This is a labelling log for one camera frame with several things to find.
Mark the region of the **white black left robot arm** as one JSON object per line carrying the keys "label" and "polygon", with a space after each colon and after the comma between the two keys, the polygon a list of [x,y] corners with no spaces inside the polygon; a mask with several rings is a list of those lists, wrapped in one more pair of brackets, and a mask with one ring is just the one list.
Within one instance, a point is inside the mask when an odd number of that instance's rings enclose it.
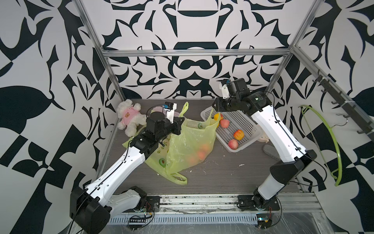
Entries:
{"label": "white black left robot arm", "polygon": [[77,187],[70,195],[70,217],[83,231],[98,234],[111,216],[135,208],[141,196],[133,189],[115,196],[124,180],[162,144],[169,135],[180,135],[183,117],[153,112],[140,133],[128,143],[127,150],[101,177],[85,188]]}

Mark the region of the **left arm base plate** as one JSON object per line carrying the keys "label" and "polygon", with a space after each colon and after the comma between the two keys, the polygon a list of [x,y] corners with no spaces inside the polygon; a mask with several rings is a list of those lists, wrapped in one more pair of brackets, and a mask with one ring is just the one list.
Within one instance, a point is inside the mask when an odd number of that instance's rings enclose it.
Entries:
{"label": "left arm base plate", "polygon": [[135,210],[150,212],[159,209],[160,207],[160,196],[142,196]]}

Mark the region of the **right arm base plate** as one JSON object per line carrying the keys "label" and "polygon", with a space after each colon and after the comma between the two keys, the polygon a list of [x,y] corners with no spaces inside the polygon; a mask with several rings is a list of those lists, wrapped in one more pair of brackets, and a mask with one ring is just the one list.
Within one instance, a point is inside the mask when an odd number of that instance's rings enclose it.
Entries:
{"label": "right arm base plate", "polygon": [[260,195],[238,195],[237,207],[242,211],[280,211],[280,203],[274,196],[264,200]]}

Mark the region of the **green avocado print plastic bag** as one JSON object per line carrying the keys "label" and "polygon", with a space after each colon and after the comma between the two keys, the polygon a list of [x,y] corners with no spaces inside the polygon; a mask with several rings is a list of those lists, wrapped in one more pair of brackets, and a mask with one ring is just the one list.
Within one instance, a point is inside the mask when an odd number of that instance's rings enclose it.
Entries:
{"label": "green avocado print plastic bag", "polygon": [[166,166],[168,173],[178,173],[190,168],[191,166],[187,162],[188,156],[197,156],[197,152],[201,150],[203,144],[210,144],[212,152],[216,129],[219,126],[219,121],[215,121],[212,116],[213,111],[213,108],[208,109],[206,121],[185,118],[181,134],[171,135]]}

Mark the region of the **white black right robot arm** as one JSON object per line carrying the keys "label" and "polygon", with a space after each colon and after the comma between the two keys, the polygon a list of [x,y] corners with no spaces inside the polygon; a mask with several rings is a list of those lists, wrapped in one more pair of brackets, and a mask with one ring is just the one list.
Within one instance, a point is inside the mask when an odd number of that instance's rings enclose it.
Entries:
{"label": "white black right robot arm", "polygon": [[250,91],[244,79],[223,80],[222,96],[212,107],[218,112],[242,111],[258,124],[277,150],[280,161],[270,167],[266,180],[254,191],[253,207],[264,210],[285,185],[303,171],[317,155],[307,150],[280,120],[268,96],[261,91]]}

